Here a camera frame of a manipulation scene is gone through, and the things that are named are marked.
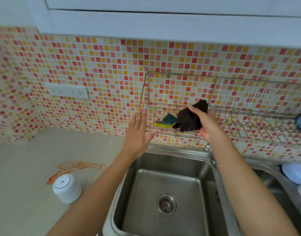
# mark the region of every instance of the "white countertop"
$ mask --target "white countertop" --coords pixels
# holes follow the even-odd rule
[[[44,236],[68,209],[48,179],[64,162],[109,166],[123,137],[48,127],[25,146],[0,143],[0,235]],[[86,187],[102,170],[71,172]]]

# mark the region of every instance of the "stainless steel sink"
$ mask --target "stainless steel sink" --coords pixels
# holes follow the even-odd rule
[[[102,234],[242,235],[210,152],[152,145],[129,168]],[[276,163],[247,160],[301,235],[301,197]]]

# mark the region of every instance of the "drain strainer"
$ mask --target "drain strainer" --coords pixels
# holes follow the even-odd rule
[[[171,194],[161,194],[157,199],[157,209],[163,215],[172,215],[176,211],[176,199]]]

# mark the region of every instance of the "electrical outlet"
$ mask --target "electrical outlet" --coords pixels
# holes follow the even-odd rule
[[[87,88],[78,85],[46,84],[50,95],[89,99]]]
[[[46,84],[50,95],[64,96],[65,86],[63,84]]]
[[[87,88],[85,86],[66,85],[66,96],[89,99]]]

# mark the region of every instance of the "person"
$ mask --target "person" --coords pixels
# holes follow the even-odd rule
[[[202,123],[200,135],[209,142],[227,197],[245,236],[298,236],[261,179],[219,127],[215,115],[189,106]],[[133,161],[145,152],[156,134],[145,138],[146,113],[133,115],[120,153],[102,175],[66,211],[47,236],[95,236],[101,232],[113,197]]]

